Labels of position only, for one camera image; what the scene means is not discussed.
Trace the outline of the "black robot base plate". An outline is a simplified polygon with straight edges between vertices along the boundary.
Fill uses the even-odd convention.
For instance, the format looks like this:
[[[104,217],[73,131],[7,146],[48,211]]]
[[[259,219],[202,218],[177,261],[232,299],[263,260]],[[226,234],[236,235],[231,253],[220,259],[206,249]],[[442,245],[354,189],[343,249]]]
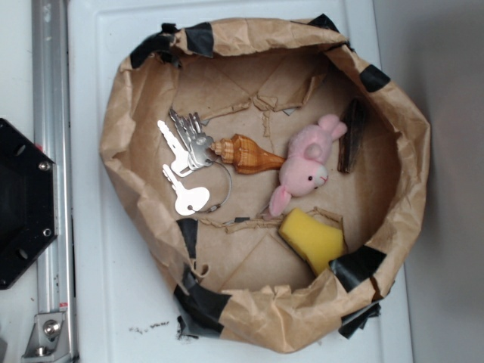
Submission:
[[[55,163],[1,119],[1,289],[11,288],[57,237]]]

